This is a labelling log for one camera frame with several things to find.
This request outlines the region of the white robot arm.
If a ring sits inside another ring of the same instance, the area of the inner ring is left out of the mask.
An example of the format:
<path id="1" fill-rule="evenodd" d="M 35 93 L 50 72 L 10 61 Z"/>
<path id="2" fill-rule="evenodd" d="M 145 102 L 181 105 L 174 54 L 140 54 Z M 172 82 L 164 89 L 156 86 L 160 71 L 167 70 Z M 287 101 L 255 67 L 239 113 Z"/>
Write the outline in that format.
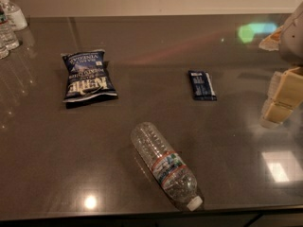
<path id="1" fill-rule="evenodd" d="M 274 72 L 261 110 L 260 125 L 273 129 L 286 121 L 303 102 L 303 2 L 283 26 L 261 41 L 259 47 L 278 51 L 291 65 L 285 72 Z"/>

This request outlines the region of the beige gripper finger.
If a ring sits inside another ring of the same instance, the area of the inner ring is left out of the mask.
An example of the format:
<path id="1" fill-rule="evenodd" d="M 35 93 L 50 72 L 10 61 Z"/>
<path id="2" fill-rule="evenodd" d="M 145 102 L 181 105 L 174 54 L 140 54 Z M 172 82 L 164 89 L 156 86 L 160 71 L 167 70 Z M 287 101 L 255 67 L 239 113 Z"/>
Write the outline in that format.
<path id="1" fill-rule="evenodd" d="M 278 27 L 273 33 L 264 38 L 258 47 L 266 51 L 278 51 L 282 29 L 283 26 Z"/>
<path id="2" fill-rule="evenodd" d="M 294 109 L 303 102 L 303 68 L 294 67 L 285 72 L 275 71 L 263 104 L 259 123 L 273 129 L 283 124 Z"/>

